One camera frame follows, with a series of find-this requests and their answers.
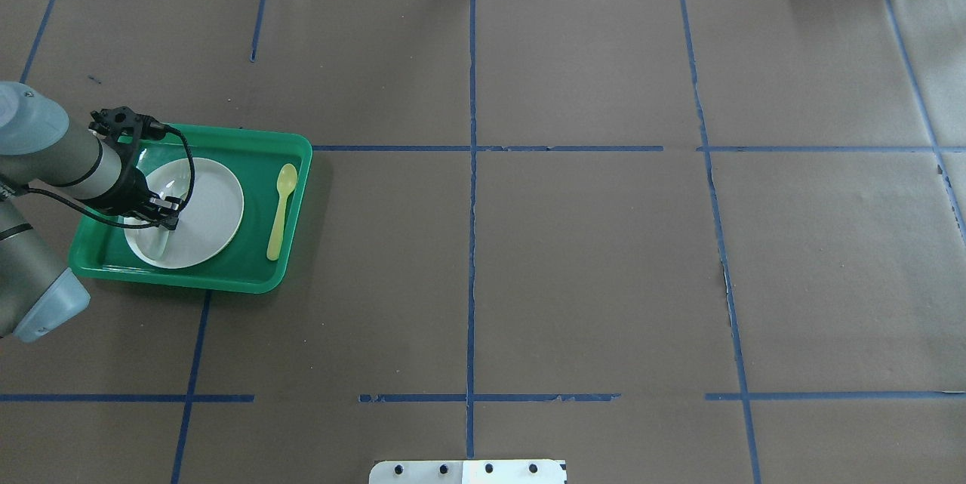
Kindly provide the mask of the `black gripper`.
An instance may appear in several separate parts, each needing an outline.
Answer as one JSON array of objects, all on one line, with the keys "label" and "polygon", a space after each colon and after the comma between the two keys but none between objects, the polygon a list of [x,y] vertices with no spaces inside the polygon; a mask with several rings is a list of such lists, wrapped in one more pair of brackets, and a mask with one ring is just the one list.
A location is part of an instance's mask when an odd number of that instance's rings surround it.
[{"label": "black gripper", "polygon": [[131,217],[144,222],[156,222],[159,229],[175,230],[184,206],[184,196],[175,193],[163,196],[149,188],[147,178],[138,168],[122,168],[117,182],[97,197],[97,211],[108,216]]}]

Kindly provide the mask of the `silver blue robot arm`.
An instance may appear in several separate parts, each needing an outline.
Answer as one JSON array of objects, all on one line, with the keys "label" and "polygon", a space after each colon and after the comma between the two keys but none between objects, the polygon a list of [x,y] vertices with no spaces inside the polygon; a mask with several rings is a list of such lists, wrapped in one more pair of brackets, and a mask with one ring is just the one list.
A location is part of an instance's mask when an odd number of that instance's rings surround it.
[{"label": "silver blue robot arm", "polygon": [[[183,193],[149,188],[138,166],[145,140],[175,137],[187,160]],[[48,199],[108,228],[175,230],[191,202],[195,161],[186,135],[127,106],[76,122],[21,82],[1,85],[2,337],[34,343],[86,310],[89,291],[18,208]]]}]

